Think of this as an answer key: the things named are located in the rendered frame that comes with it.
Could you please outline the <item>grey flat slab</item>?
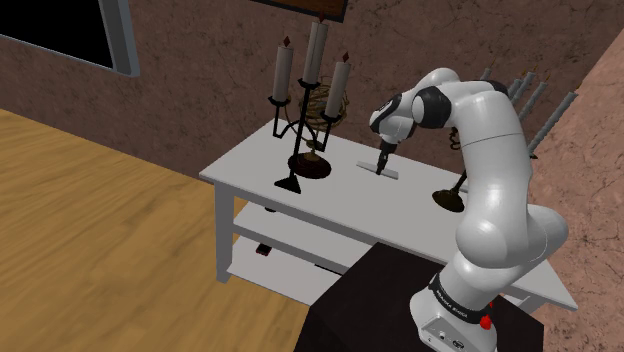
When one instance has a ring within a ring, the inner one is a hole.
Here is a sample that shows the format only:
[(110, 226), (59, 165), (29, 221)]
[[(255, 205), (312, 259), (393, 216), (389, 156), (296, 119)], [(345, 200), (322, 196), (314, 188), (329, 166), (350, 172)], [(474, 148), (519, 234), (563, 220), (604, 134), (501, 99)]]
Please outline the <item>grey flat slab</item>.
[(377, 175), (385, 176), (385, 177), (392, 178), (395, 180), (399, 178), (398, 172), (391, 170), (391, 169), (383, 168), (381, 171), (379, 171), (376, 165), (363, 162), (363, 161), (358, 161), (356, 165), (364, 170), (373, 172)]

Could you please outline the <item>white table with shelves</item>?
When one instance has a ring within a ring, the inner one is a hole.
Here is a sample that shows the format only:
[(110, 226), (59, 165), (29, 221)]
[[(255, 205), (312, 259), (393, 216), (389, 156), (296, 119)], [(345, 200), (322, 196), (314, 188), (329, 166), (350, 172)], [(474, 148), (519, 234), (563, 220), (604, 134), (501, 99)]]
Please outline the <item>white table with shelves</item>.
[(376, 149), (332, 136), (330, 175), (300, 179), (296, 194), (274, 184), (289, 172), (293, 145), (266, 124), (201, 171), (215, 190), (218, 281), (237, 276), (311, 305), (377, 242), (441, 264), (456, 253), (462, 216), (431, 197), (456, 174), (394, 156), (399, 178), (378, 176), (356, 165)]

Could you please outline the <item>bronze candelabrum with grey candles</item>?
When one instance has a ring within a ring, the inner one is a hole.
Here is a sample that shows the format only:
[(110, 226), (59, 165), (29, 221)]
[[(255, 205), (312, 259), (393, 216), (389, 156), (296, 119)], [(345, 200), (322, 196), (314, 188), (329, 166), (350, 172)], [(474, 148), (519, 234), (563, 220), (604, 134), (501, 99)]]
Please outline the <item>bronze candelabrum with grey candles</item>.
[[(531, 71), (524, 72), (522, 78), (516, 78), (513, 83), (507, 89), (507, 96), (510, 98), (510, 101), (513, 105), (517, 103), (517, 101), (522, 97), (524, 91), (529, 87), (532, 83), (533, 78), (536, 76), (536, 69), (534, 67)], [(533, 106), (540, 98), (542, 93), (548, 87), (548, 79), (550, 76), (544, 81), (541, 81), (538, 84), (538, 87), (534, 90), (530, 98), (527, 100), (525, 105), (522, 107), (519, 114), (519, 121), (522, 122), (526, 119), (526, 117), (532, 111)], [(539, 144), (545, 139), (547, 134), (552, 130), (555, 124), (561, 119), (565, 111), (571, 106), (574, 100), (578, 97), (578, 93), (575, 91), (569, 92), (566, 97), (561, 101), (558, 107), (553, 111), (553, 113), (549, 116), (547, 121), (541, 127), (541, 129), (536, 133), (531, 142), (528, 144), (529, 156), (531, 159), (537, 160), (538, 157), (535, 155), (535, 150), (539, 146)], [(463, 186), (464, 182), (467, 180), (467, 173), (463, 171), (460, 175), (458, 181), (454, 184), (454, 186), (450, 189), (442, 189), (432, 193), (433, 200), (442, 208), (455, 212), (461, 213), (464, 211), (465, 206), (463, 199), (460, 196), (460, 192), (467, 193), (467, 188)]]

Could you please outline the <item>black three-candle candelabrum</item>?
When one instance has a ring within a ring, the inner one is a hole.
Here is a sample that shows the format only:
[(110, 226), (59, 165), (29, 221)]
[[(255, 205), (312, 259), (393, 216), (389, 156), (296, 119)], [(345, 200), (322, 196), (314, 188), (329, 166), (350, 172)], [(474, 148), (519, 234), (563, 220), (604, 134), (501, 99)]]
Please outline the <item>black three-candle candelabrum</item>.
[[(319, 81), (320, 68), (327, 34), (328, 25), (325, 23), (325, 19), (320, 16), (311, 24), (303, 77), (298, 80), (298, 84), (304, 89), (304, 95), (299, 109), (299, 118), (288, 122), (282, 130), (278, 129), (279, 115), (291, 102), (291, 99), (288, 97), (288, 84), (294, 51), (290, 47), (290, 40), (288, 38), (285, 38), (283, 43), (278, 47), (273, 95), (268, 98), (270, 103), (275, 107), (272, 135), (275, 138), (281, 139), (289, 130), (296, 132), (293, 153), (287, 161), (289, 175), (284, 179), (276, 181), (275, 185), (296, 194), (301, 192), (298, 181), (301, 176), (298, 176), (294, 172), (294, 167), (289, 165), (289, 161), (293, 160), (299, 152), (309, 151), (309, 148), (305, 144), (301, 144), (301, 139), (303, 135), (308, 136), (308, 133), (303, 132), (303, 129), (305, 127), (306, 109), (311, 91), (321, 84)], [(330, 92), (324, 113), (328, 122), (331, 122), (332, 118), (338, 115), (340, 100), (343, 97), (343, 93), (346, 92), (350, 70), (351, 64), (349, 62), (349, 56), (345, 54), (342, 60), (335, 64), (334, 74), (331, 77)]]

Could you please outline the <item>dark robot stand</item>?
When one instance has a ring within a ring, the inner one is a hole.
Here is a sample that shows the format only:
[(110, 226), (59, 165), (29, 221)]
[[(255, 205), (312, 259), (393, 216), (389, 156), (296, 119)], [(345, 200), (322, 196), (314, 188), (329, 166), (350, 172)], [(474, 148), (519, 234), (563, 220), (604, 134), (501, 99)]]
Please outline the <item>dark robot stand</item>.
[(409, 302), (442, 268), (375, 244), (310, 307), (293, 352), (435, 352)]

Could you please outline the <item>dark window with grey frame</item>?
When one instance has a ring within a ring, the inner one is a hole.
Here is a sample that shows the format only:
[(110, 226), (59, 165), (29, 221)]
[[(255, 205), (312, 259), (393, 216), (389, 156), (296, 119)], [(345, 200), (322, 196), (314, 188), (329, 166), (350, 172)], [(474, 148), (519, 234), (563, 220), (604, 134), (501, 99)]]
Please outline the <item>dark window with grey frame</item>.
[(140, 75), (128, 0), (0, 0), (0, 37)]

